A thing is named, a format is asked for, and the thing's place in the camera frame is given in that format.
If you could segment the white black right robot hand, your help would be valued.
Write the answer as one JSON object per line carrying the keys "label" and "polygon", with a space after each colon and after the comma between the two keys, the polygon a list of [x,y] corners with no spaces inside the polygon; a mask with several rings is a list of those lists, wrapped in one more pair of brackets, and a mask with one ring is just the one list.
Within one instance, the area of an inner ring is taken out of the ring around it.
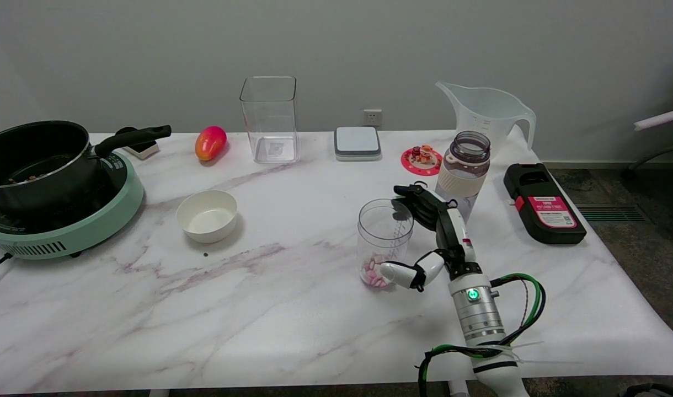
{"label": "white black right robot hand", "polygon": [[389,260],[380,264],[380,274],[387,282],[422,292],[442,270],[450,281],[468,274],[481,274],[467,225],[455,199],[445,200],[425,183],[394,186],[392,203],[407,209],[415,222],[435,232],[436,248],[408,265]]}

